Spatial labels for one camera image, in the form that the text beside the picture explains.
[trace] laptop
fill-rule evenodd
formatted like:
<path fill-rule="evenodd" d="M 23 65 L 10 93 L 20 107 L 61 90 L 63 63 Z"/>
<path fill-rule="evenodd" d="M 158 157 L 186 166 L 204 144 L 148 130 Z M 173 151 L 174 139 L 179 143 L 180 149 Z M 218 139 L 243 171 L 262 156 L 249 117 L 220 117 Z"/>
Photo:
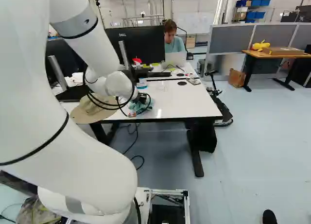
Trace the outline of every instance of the laptop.
<path fill-rule="evenodd" d="M 166 68 L 168 65 L 185 66 L 187 58 L 187 52 L 172 52 L 172 53 L 165 53 L 165 62 L 162 63 L 162 68 Z"/>

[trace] computer monitor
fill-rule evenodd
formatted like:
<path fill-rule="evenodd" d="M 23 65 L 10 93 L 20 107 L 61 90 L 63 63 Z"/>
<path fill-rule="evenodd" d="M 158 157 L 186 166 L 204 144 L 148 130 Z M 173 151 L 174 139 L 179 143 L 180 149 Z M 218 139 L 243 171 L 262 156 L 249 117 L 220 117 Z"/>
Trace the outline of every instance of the computer monitor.
<path fill-rule="evenodd" d="M 119 41 L 124 41 L 130 64 L 133 63 L 133 58 L 141 59 L 143 64 L 160 63 L 165 60 L 164 26 L 109 28 L 105 31 L 121 64 L 124 62 Z"/>

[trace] white desk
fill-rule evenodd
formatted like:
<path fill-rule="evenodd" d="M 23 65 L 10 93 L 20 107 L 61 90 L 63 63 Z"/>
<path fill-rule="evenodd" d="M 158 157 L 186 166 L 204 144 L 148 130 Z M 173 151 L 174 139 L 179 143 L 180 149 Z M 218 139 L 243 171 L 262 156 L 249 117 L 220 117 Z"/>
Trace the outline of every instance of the white desk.
<path fill-rule="evenodd" d="M 168 67 L 164 72 L 169 72 L 172 67 Z M 177 76 L 177 74 L 182 73 L 182 74 L 190 74 L 192 73 L 191 77 L 193 78 L 199 78 L 198 74 L 196 71 L 193 69 L 191 64 L 189 62 L 185 63 L 185 66 L 181 67 L 181 69 L 175 68 L 175 70 L 171 71 L 171 76 L 170 77 L 148 77 L 146 78 L 147 81 L 158 81 L 158 80 L 177 80 L 177 79 L 185 79 L 188 78 L 188 76 Z M 164 68 L 161 65 L 155 66 L 152 72 L 162 72 Z"/>
<path fill-rule="evenodd" d="M 186 82 L 186 85 L 180 86 L 178 85 L 179 82 Z M 154 100 L 153 109 L 145 111 L 134 118 L 127 117 L 118 110 L 102 121 L 90 123 L 98 141 L 109 145 L 119 124 L 123 122 L 194 122 L 213 125 L 214 120 L 222 119 L 221 112 L 203 84 L 194 86 L 186 80 L 149 81 L 147 84 L 147 88 L 139 91 L 148 93 L 151 96 Z M 70 113 L 79 103 L 61 104 Z M 129 113 L 127 106 L 123 108 L 123 111 L 126 114 Z M 104 132 L 102 123 L 113 123 L 109 134 Z M 204 171 L 199 151 L 192 144 L 190 144 L 190 148 L 194 172 L 196 176 L 203 177 Z"/>
<path fill-rule="evenodd" d="M 185 86 L 177 83 L 184 80 L 164 80 L 147 82 L 148 87 L 140 89 L 141 93 L 148 93 L 154 100 L 152 110 L 145 111 L 137 117 L 126 117 L 120 110 L 112 116 L 102 120 L 102 123 L 112 122 L 158 122 L 182 121 L 187 118 L 209 118 L 218 120 L 222 115 L 216 104 L 207 93 L 203 84 Z M 70 113 L 79 103 L 66 102 L 62 106 Z"/>

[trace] yellow toy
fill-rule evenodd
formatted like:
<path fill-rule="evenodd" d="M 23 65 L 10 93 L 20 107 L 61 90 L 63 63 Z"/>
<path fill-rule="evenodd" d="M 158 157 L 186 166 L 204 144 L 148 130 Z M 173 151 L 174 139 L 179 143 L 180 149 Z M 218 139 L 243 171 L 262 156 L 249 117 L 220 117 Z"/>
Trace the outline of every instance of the yellow toy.
<path fill-rule="evenodd" d="M 270 47 L 270 43 L 264 43 L 265 39 L 261 43 L 254 43 L 251 50 L 262 51 L 262 48 Z"/>

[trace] teal cloth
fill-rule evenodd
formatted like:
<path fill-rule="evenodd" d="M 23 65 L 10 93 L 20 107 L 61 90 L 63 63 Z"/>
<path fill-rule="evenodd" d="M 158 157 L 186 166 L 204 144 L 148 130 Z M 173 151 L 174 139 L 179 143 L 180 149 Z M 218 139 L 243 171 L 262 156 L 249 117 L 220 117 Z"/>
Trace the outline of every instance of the teal cloth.
<path fill-rule="evenodd" d="M 165 53 L 185 52 L 185 45 L 180 37 L 174 37 L 172 43 L 165 43 Z"/>
<path fill-rule="evenodd" d="M 149 104 L 149 100 L 147 99 L 147 101 L 146 101 L 146 104 L 142 104 L 141 102 L 138 102 L 138 103 L 132 103 L 132 102 L 130 102 L 130 105 L 129 105 L 129 109 L 130 110 L 133 110 L 133 111 L 135 111 L 136 113 L 140 113 L 141 111 L 143 111 L 144 109 L 146 109 L 146 107 L 148 106 L 148 104 Z M 148 107 L 148 109 L 147 110 L 145 110 L 143 113 L 145 113 L 145 112 L 147 112 L 147 111 L 149 111 L 149 110 L 152 110 L 152 106 L 154 105 L 154 100 L 153 99 L 151 99 L 151 102 L 150 102 L 150 105 L 149 105 L 149 107 Z"/>

